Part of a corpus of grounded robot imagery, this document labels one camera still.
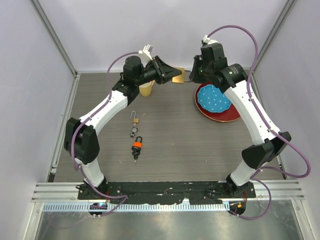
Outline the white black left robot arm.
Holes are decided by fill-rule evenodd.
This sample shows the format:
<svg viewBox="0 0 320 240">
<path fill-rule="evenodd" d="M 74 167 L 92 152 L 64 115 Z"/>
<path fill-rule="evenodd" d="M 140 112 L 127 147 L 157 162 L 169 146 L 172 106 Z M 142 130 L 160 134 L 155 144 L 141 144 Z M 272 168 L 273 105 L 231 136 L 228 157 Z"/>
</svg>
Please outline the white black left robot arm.
<svg viewBox="0 0 320 240">
<path fill-rule="evenodd" d="M 89 194 L 97 200 L 107 192 L 107 180 L 98 163 L 100 131 L 135 100 L 141 85 L 152 81 L 165 84 L 182 74 L 181 70 L 164 63 L 158 56 L 146 65 L 137 52 L 123 54 L 117 59 L 125 59 L 123 71 L 107 97 L 84 116 L 78 119 L 71 117 L 65 127 L 63 147 L 71 156 L 74 169 L 81 171 L 84 181 L 90 186 Z"/>
</svg>

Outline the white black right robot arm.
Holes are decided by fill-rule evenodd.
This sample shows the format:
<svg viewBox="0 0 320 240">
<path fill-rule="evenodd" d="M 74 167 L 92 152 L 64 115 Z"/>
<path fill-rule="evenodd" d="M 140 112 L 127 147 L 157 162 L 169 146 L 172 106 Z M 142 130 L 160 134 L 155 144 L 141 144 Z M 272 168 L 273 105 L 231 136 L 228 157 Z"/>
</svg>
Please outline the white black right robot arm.
<svg viewBox="0 0 320 240">
<path fill-rule="evenodd" d="M 250 178 L 271 162 L 291 141 L 289 132 L 281 132 L 247 86 L 248 75 L 238 64 L 229 65 L 222 44 L 204 43 L 194 57 L 189 79 L 194 83 L 213 84 L 231 101 L 251 136 L 252 145 L 241 152 L 242 161 L 226 178 L 226 193 L 233 198 L 243 193 Z"/>
</svg>

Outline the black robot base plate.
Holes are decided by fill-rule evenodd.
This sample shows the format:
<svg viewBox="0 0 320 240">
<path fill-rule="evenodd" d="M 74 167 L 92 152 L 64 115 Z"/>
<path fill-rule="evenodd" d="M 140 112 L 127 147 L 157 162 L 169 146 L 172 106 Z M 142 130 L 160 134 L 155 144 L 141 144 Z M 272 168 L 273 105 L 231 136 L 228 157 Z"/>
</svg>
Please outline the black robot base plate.
<svg viewBox="0 0 320 240">
<path fill-rule="evenodd" d="M 96 193 L 87 183 L 78 184 L 79 200 L 109 200 L 119 204 L 123 195 L 128 205 L 174 205 L 189 200 L 191 205 L 218 204 L 222 199 L 254 199 L 256 192 L 253 183 L 249 182 L 241 189 L 229 191 L 228 184 L 220 181 L 142 181 L 142 182 L 109 182 L 102 188 L 102 193 L 120 198 L 111 199 Z"/>
</svg>

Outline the large brass padlock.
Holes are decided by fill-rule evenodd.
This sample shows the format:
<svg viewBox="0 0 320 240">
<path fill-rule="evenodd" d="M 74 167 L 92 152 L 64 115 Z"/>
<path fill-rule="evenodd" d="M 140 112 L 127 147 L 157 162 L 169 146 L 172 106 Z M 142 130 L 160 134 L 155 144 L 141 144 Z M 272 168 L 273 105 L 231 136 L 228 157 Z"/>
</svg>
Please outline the large brass padlock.
<svg viewBox="0 0 320 240">
<path fill-rule="evenodd" d="M 186 71 L 184 68 L 181 68 L 181 67 L 177 67 L 177 69 L 181 71 L 181 74 L 173 77 L 171 81 L 174 84 L 184 84 Z"/>
</svg>

